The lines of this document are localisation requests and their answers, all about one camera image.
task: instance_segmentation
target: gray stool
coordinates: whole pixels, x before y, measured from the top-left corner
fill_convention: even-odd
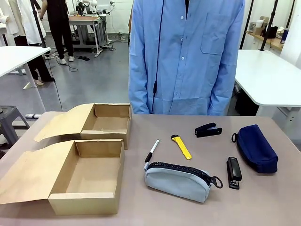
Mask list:
[[[13,121],[20,117],[25,126],[13,126]],[[14,145],[19,139],[15,129],[29,129],[25,118],[15,106],[0,106],[0,135],[3,134],[9,146]]]

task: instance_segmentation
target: person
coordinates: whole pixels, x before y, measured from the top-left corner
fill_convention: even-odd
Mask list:
[[[223,115],[236,73],[245,0],[134,0],[134,113]]]
[[[3,15],[0,16],[0,23],[6,24],[7,33],[13,35],[16,46],[37,46],[41,43],[30,0],[2,0],[0,1],[0,8],[3,12]],[[45,37],[46,33],[40,20],[39,23],[42,34]],[[29,61],[28,66],[37,85],[44,85],[43,82],[54,81],[42,56]],[[42,82],[39,81],[36,69]]]
[[[58,52],[58,63],[61,65],[67,64],[64,59],[64,43],[68,51],[69,62],[74,61],[71,30],[67,13],[67,5],[65,0],[43,0],[40,19],[43,19],[47,11],[50,31],[55,41],[55,47]]]

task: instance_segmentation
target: light blue button-up shirt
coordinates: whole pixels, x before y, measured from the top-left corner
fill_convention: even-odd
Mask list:
[[[223,115],[234,87],[245,0],[134,0],[129,98],[134,113]]]

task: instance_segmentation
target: white marker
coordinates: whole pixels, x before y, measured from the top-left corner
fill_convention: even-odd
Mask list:
[[[145,159],[144,162],[149,162],[149,161],[151,160],[152,154],[153,154],[153,152],[155,151],[155,149],[156,149],[156,147],[157,147],[157,145],[158,145],[159,142],[160,142],[159,140],[156,141],[156,143],[155,143],[154,146],[152,147],[151,151],[150,151],[149,154],[147,155],[147,157],[146,157],[146,159]]]

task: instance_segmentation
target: yellow utility knife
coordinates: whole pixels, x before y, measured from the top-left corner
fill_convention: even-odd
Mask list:
[[[189,159],[192,158],[191,154],[187,150],[185,144],[183,143],[183,141],[181,140],[181,138],[179,137],[179,135],[176,135],[176,134],[172,135],[171,139],[178,144],[180,150],[182,151],[183,155],[185,156],[185,158],[187,160],[189,160]]]

